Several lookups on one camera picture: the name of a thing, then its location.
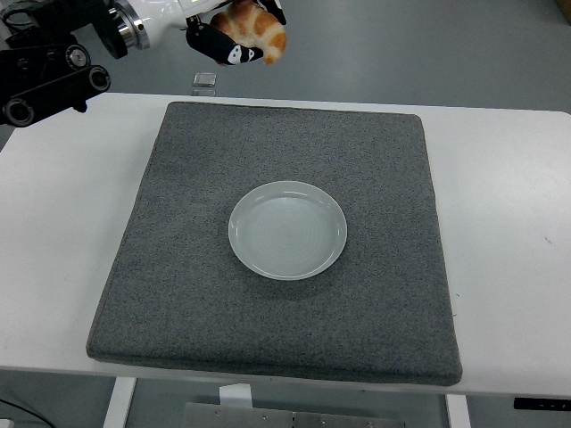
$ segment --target plate rim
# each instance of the plate rim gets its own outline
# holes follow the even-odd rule
[[[305,274],[302,275],[298,275],[298,276],[278,276],[278,275],[273,275],[269,272],[265,272],[262,271],[261,269],[256,268],[255,266],[251,266],[250,264],[246,263],[242,257],[240,257],[239,255],[239,251],[236,251],[236,248],[233,244],[234,239],[233,239],[233,233],[232,231],[234,230],[234,228],[232,227],[233,224],[233,219],[235,219],[236,217],[236,210],[242,205],[244,204],[244,200],[246,200],[246,198],[248,196],[250,196],[252,193],[256,193],[259,192],[261,188],[269,186],[269,185],[278,185],[278,184],[286,184],[286,185],[290,185],[290,184],[295,184],[295,185],[303,185],[303,186],[308,186],[314,190],[317,190],[319,193],[324,194],[335,206],[335,210],[337,210],[340,214],[341,214],[341,219],[343,220],[343,243],[341,245],[341,248],[339,249],[339,252],[334,256],[334,257],[329,257],[323,264],[321,264],[319,267],[311,270],[310,272],[307,272]],[[248,193],[246,193],[244,196],[242,196],[240,198],[240,200],[238,201],[238,203],[235,205],[235,207],[232,209],[232,212],[230,214],[230,217],[228,219],[228,241],[230,242],[230,247],[232,248],[233,253],[238,257],[238,259],[240,260],[240,262],[246,266],[247,268],[249,268],[252,272],[255,272],[256,274],[260,275],[260,276],[264,276],[270,279],[275,279],[278,281],[299,281],[302,279],[306,279],[306,278],[310,278],[312,276],[318,275],[321,272],[324,272],[325,270],[327,270],[328,268],[330,268],[336,261],[337,259],[339,259],[339,257],[341,256],[341,254],[343,253],[343,250],[345,248],[345,245],[347,244],[347,218],[345,217],[345,214],[343,212],[343,209],[341,208],[341,206],[339,205],[339,203],[335,200],[335,198],[333,196],[331,196],[329,193],[327,193],[325,190],[315,186],[315,185],[311,185],[309,183],[305,183],[303,181],[296,181],[296,180],[278,180],[278,181],[271,181],[268,183],[265,183],[263,185],[259,185],[257,187],[254,187],[251,191],[249,191]]]

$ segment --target metal plate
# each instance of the metal plate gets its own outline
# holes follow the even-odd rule
[[[294,428],[405,428],[404,422],[375,417],[295,412]]]
[[[292,428],[287,410],[186,403],[181,428]]]
[[[181,428],[405,428],[375,417],[301,413],[267,408],[186,403]]]

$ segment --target white table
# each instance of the white table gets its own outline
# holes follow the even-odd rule
[[[17,129],[0,152],[0,368],[316,382],[87,357],[95,308],[172,101],[417,114],[464,374],[450,388],[344,386],[571,398],[571,116],[547,111],[105,94],[86,114]]]

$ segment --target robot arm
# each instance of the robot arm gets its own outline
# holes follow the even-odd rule
[[[278,0],[256,0],[286,23]],[[199,15],[228,4],[224,0],[23,0],[0,11],[9,29],[0,50],[0,125],[26,127],[60,111],[87,110],[86,100],[109,89],[111,78],[91,64],[87,49],[72,35],[93,24],[116,59],[128,49],[158,45],[169,29],[185,29],[187,43],[217,62],[237,64],[263,56],[239,46],[200,21]],[[232,56],[239,51],[241,57]]]

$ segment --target cable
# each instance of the cable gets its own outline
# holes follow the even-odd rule
[[[50,421],[48,421],[47,419],[45,419],[43,416],[38,415],[35,412],[32,412],[31,410],[27,410],[26,408],[22,407],[22,406],[18,406],[17,404],[11,403],[10,401],[6,401],[5,399],[0,399],[0,402],[7,404],[8,406],[12,406],[12,407],[16,407],[19,410],[26,412],[32,416],[35,416],[37,419],[39,419],[40,421],[46,423],[50,428],[56,428],[56,426],[54,424],[52,424]]]

